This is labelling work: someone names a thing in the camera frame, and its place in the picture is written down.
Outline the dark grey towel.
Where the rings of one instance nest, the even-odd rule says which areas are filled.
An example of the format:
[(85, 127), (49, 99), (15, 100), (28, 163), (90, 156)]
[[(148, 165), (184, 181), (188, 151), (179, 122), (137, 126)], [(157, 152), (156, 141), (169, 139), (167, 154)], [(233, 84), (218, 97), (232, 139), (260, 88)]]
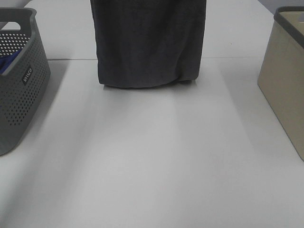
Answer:
[(200, 72), (204, 0), (93, 0), (98, 81), (150, 88)]

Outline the blue towel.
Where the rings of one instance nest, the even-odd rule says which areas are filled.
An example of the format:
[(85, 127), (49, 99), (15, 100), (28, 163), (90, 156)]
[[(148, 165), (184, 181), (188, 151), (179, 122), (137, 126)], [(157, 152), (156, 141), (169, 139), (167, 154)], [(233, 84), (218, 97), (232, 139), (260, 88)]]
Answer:
[(5, 72), (5, 70), (10, 66), (10, 64), (14, 61), (20, 52), (21, 50), (0, 58), (0, 74), (3, 74)]

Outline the grey perforated plastic basket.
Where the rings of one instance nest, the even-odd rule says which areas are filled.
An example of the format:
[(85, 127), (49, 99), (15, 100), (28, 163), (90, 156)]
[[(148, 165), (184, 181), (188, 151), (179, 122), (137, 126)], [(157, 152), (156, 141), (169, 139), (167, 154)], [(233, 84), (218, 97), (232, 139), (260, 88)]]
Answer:
[(50, 68), (32, 8), (1, 8), (3, 23), (19, 29), (0, 32), (0, 57), (21, 50), (0, 75), (0, 153), (12, 151), (21, 140), (45, 93)]

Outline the beige plastic basket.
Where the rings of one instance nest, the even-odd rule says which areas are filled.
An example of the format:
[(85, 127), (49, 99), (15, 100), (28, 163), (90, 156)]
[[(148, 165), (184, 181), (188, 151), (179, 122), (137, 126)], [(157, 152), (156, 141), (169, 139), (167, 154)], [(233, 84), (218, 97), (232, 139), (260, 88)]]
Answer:
[(304, 8), (279, 7), (257, 84), (300, 158), (304, 157)]

